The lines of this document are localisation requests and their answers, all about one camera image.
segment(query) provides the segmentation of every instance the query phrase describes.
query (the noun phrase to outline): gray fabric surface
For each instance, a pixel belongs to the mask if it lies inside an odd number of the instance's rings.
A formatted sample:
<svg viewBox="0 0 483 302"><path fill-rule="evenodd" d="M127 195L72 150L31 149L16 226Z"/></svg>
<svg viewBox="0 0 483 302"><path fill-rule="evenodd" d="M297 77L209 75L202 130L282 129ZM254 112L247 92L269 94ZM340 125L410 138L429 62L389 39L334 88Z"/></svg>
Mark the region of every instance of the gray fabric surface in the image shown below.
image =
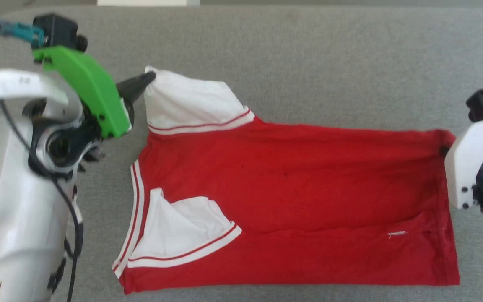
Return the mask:
<svg viewBox="0 0 483 302"><path fill-rule="evenodd" d="M466 98L483 87L483 9L69 7L6 17L52 10L79 22L88 52L115 80L148 64L223 80L271 122L458 133L468 125ZM31 58L25 44L0 39L0 67L37 70ZM106 143L106 159L80 180L86 241L75 301L483 301L478 208L452 213L460 286L219 286L124 297L110 267L132 209L129 166L147 132L143 102L136 106L134 130ZM55 301L65 300L65 276Z"/></svg>

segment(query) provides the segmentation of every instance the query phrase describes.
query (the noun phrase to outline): red t-shirt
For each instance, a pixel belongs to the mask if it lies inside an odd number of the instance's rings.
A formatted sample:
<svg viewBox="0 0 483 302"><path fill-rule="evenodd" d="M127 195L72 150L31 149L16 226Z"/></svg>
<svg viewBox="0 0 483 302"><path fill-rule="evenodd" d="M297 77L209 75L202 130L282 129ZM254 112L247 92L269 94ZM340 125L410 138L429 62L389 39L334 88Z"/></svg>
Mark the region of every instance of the red t-shirt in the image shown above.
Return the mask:
<svg viewBox="0 0 483 302"><path fill-rule="evenodd" d="M220 284L457 285L454 136L263 122L222 82L157 70L125 293Z"/></svg>

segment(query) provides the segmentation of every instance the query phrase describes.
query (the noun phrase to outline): white stripe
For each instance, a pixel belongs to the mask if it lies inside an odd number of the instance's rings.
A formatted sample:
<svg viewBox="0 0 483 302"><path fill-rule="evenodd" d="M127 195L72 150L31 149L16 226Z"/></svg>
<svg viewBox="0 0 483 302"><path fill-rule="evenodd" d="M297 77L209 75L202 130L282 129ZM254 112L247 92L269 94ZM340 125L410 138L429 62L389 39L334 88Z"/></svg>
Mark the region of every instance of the white stripe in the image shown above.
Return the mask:
<svg viewBox="0 0 483 302"><path fill-rule="evenodd" d="M230 130L230 129L238 128L239 126L243 126L250 122L253 122L253 120L254 120L254 113L253 111L249 111L249 113L245 114L243 117L240 117L226 125L180 127L180 128L170 129L170 130L159 130L149 126L149 129L150 131L156 134L162 134L162 135L178 134L178 133L200 133L200 132Z"/></svg>
<svg viewBox="0 0 483 302"><path fill-rule="evenodd" d="M155 259L139 259L139 260L132 260L128 262L129 268L138 268L138 267L150 267L150 268L169 268L171 266L179 266L180 264L186 264L197 259L203 258L208 256L209 254L216 252L218 249L228 245L231 243L236 237L241 234L242 229L239 226L236 226L228 235L225 237L217 240L216 242L210 244L209 246L200 249L192 254L184 256L182 258L176 258L173 260L155 260Z"/></svg>
<svg viewBox="0 0 483 302"><path fill-rule="evenodd" d="M124 244L122 245L122 249L120 250L119 256L117 256L117 259L115 259L115 262L111 266L111 269L114 269L117 264L120 262L120 258L122 258L122 254L124 253L124 250L126 249L126 245L128 245L128 241L130 240L130 234L132 233L132 226L134 225L134 216L135 216L135 211L136 206L138 204L138 195L137 195L137 189L136 189L136 184L135 184L135 176L134 176L134 165L132 164L130 166L130 176L132 177L132 187L134 188L134 206L132 208L132 216L130 218L130 226L128 227L128 232L126 233L126 239L124 239Z"/></svg>
<svg viewBox="0 0 483 302"><path fill-rule="evenodd" d="M137 198L136 197L137 189L139 190L139 201L138 201L136 222L135 222L134 233L132 237L129 238L129 246L128 246L128 250L126 251L126 255L124 256L123 259L119 259L118 262L115 262L115 264L113 264L112 269L114 269L115 266L118 263L120 263L119 267L115 270L115 275L117 276L117 278L120 277L120 275L122 275L122 272L124 271L124 268L126 268L126 264L128 263L128 258L129 256L131 256L132 252L135 249L135 245L137 244L137 240L140 233L140 226L141 226L141 221L143 216L144 187L143 187L143 179L141 178L141 175L140 175L139 160L135 161L134 167L135 167L135 174L136 174L136 180L133 181L134 182L134 201L136 201L136 198ZM129 233L132 232L132 225L133 225L133 222L132 224L130 224L129 231L128 231ZM122 256L122 253L124 253L125 249L126 249L126 245L122 247L121 255L119 257Z"/></svg>

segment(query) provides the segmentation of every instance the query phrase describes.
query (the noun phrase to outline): white sleeve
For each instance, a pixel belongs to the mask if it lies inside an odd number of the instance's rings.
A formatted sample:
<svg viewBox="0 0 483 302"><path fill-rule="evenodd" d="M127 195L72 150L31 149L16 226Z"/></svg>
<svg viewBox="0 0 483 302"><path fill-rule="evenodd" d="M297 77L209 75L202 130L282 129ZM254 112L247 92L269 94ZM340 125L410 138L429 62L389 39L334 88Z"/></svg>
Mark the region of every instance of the white sleeve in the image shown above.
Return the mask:
<svg viewBox="0 0 483 302"><path fill-rule="evenodd" d="M144 98L149 128L157 134L229 130L254 120L224 82L188 78L146 67L156 79Z"/></svg>

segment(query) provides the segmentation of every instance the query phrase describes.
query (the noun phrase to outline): teal connector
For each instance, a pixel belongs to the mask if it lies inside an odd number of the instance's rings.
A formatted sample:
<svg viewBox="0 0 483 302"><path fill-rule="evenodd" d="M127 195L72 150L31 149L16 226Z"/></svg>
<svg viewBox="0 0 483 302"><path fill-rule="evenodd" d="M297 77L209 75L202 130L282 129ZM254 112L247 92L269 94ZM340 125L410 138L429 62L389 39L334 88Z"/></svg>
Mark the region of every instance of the teal connector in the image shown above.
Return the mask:
<svg viewBox="0 0 483 302"><path fill-rule="evenodd" d="M35 48L46 43L44 29L19 22L0 21L0 35L19 38Z"/></svg>

